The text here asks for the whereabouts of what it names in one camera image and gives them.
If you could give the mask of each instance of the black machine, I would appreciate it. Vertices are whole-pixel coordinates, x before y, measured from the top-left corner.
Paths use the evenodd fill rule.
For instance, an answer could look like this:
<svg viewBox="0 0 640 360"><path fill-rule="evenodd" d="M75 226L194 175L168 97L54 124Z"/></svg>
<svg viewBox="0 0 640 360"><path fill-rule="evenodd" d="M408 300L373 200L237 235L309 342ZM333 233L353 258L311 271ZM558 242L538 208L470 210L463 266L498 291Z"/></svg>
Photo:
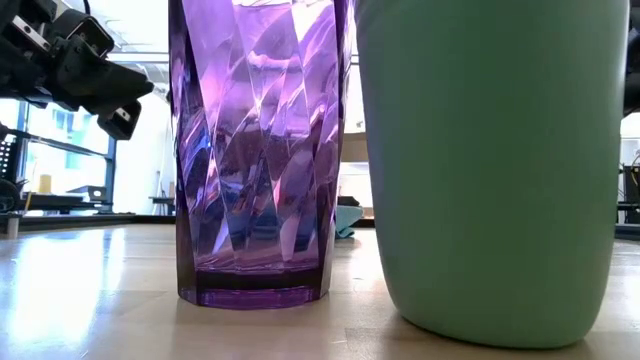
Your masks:
<svg viewBox="0 0 640 360"><path fill-rule="evenodd" d="M140 115L138 98L153 84L106 60L113 39L88 14L56 18L53 0L0 0L0 98L69 111L81 106L117 140L128 140Z"/></svg>
<svg viewBox="0 0 640 360"><path fill-rule="evenodd" d="M631 1L629 17L629 41L627 45L627 68L624 94L623 116L627 116L640 109L640 0ZM640 239L640 186L638 186L638 172L636 164L623 166L619 170L624 184L623 201L618 202L618 211L624 213L624 223L618 225L616 236L637 240Z"/></svg>

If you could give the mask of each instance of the teal object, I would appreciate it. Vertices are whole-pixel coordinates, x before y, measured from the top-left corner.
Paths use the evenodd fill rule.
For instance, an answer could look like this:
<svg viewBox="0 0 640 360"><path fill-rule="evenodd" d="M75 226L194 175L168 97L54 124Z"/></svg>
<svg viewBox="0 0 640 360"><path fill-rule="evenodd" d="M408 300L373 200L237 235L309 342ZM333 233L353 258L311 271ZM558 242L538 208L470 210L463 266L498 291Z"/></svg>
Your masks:
<svg viewBox="0 0 640 360"><path fill-rule="evenodd" d="M515 348L581 339L616 210L627 0L361 0L376 228L400 313Z"/></svg>
<svg viewBox="0 0 640 360"><path fill-rule="evenodd" d="M344 239L353 236L355 231L350 226L362 219L363 215L364 209L360 206L338 205L336 208L336 238Z"/></svg>

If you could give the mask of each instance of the black metal frame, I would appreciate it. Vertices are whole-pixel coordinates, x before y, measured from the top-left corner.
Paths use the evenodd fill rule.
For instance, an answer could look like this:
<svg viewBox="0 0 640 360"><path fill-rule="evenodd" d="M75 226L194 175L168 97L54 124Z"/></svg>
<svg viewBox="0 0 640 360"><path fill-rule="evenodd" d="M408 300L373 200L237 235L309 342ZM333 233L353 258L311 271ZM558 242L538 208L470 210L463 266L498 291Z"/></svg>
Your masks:
<svg viewBox="0 0 640 360"><path fill-rule="evenodd" d="M638 171L640 168L636 165L625 165L619 170L623 179L624 201L618 202L617 210L624 213L624 223L616 224L615 238L618 240L640 241L640 189L636 185Z"/></svg>
<svg viewBox="0 0 640 360"><path fill-rule="evenodd" d="M20 102L18 111L18 125L17 130L19 132L23 132L21 138L16 139L16 147L17 147L17 178L25 178L26 165L27 165L27 152L29 149L30 143L41 143L47 146L68 151L75 154L81 154L86 156L95 156L101 157L106 162L106 172L105 172L105 187L107 188L107 203L106 209L103 207L103 211L111 211L111 207L113 203L113 192L114 192L114 180L115 180L115 170L116 170L116 149L117 149L117 141L113 137L109 137L109 147L106 154L96 152L78 145L68 144L64 142L60 142L53 139L48 139L40 136L34 136L29 134L26 130L29 125L29 117L30 117L30 105L27 102Z"/></svg>

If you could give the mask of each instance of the glass base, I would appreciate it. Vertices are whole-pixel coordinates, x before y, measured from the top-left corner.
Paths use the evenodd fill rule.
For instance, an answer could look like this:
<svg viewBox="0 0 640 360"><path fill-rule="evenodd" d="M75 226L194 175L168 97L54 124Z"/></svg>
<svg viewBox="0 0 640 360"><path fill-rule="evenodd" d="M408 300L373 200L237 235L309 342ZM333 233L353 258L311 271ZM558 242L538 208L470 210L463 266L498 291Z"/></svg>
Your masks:
<svg viewBox="0 0 640 360"><path fill-rule="evenodd" d="M180 289L178 293L195 305L233 310L282 309L315 301L324 295L307 286L264 290L207 288L199 289L197 294L195 290Z"/></svg>

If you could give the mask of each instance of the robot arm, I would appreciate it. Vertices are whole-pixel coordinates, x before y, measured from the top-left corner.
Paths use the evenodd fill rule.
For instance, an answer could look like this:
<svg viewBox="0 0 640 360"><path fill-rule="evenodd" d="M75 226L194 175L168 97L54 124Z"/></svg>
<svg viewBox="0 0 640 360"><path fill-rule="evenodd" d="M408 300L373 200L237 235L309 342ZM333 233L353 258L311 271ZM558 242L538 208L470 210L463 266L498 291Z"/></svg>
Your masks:
<svg viewBox="0 0 640 360"><path fill-rule="evenodd" d="M0 0L0 98L80 106L118 140L131 138L147 77L106 60L113 39L95 18L53 0Z"/></svg>

